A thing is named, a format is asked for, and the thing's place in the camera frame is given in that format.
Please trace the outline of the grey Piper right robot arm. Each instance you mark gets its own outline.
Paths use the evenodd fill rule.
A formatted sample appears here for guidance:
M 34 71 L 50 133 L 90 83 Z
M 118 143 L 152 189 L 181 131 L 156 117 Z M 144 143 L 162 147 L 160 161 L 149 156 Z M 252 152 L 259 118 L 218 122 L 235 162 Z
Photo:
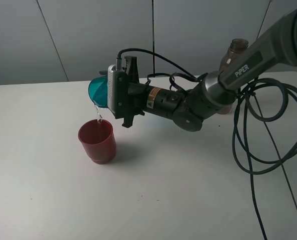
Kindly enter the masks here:
M 120 54 L 108 68 L 107 106 L 129 128 L 136 115 L 151 113 L 197 132 L 203 121 L 233 104 L 237 90 L 275 65 L 297 67 L 297 8 L 284 15 L 247 48 L 227 69 L 194 77 L 185 69 L 178 76 L 195 83 L 191 90 L 167 90 L 139 82 L 136 58 Z

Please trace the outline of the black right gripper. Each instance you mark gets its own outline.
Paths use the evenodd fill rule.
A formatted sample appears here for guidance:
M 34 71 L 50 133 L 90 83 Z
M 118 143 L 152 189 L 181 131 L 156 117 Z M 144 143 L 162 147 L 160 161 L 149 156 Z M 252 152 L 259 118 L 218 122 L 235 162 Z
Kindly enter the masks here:
M 168 89 L 140 83 L 137 57 L 125 56 L 125 73 L 114 74 L 114 117 L 122 126 L 133 126 L 134 117 L 144 112 L 172 119 L 185 95 Z

